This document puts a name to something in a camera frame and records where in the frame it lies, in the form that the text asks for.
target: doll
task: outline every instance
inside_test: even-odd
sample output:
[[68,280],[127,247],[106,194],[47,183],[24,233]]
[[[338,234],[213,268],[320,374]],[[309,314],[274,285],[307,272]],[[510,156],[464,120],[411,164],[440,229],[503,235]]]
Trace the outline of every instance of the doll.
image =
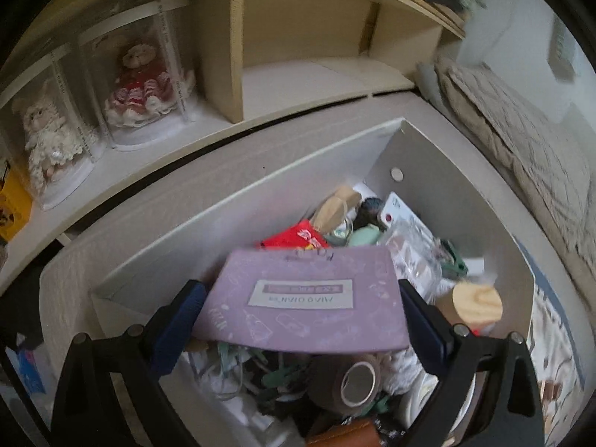
[[[48,81],[33,104],[27,106],[25,100],[17,98],[12,108],[21,115],[25,128],[32,188],[42,193],[48,182],[56,182],[67,174],[73,160],[83,152],[83,143],[48,95]],[[90,133],[89,141],[96,140],[96,134]]]
[[[141,127],[167,114],[177,104],[172,79],[157,49],[139,43],[127,49],[120,62],[123,73],[115,83],[119,88],[105,100],[108,123],[120,127]],[[183,82],[185,97],[194,87],[194,72]]]

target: roll of tape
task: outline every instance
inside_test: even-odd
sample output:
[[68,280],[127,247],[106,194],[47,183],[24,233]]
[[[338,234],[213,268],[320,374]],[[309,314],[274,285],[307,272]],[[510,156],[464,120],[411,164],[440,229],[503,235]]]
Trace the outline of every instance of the roll of tape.
[[339,415],[358,415],[376,397],[380,367],[373,355],[325,355],[312,361],[308,396]]

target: purple box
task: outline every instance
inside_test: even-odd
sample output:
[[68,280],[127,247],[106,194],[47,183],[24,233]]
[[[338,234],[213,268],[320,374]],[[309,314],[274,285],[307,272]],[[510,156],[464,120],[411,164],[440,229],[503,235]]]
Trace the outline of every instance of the purple box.
[[397,277],[383,245],[232,252],[193,334],[305,353],[409,345]]

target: doll in red dress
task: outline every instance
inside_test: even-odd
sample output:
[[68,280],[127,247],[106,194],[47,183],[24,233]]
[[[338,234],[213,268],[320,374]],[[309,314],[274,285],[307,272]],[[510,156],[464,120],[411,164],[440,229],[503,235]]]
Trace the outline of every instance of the doll in red dress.
[[[108,123],[119,127],[141,127],[167,114],[177,104],[172,79],[157,49],[150,44],[132,46],[121,58],[123,74],[119,88],[105,100]],[[194,87],[194,73],[187,72],[183,92]]]

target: clear plastic packaging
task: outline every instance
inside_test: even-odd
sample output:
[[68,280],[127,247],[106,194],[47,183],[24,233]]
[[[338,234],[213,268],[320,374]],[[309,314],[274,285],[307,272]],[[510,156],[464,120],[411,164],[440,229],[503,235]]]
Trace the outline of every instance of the clear plastic packaging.
[[428,230],[411,221],[397,221],[378,243],[385,244],[391,252],[397,278],[409,280],[425,301],[432,302],[442,276]]
[[2,152],[44,210],[75,191],[105,145],[100,129],[73,101],[64,72],[71,58],[68,44],[58,47],[0,94]]
[[79,35],[95,111],[118,149],[171,136],[194,119],[196,81],[190,46],[183,41],[187,5],[188,0],[151,1]]

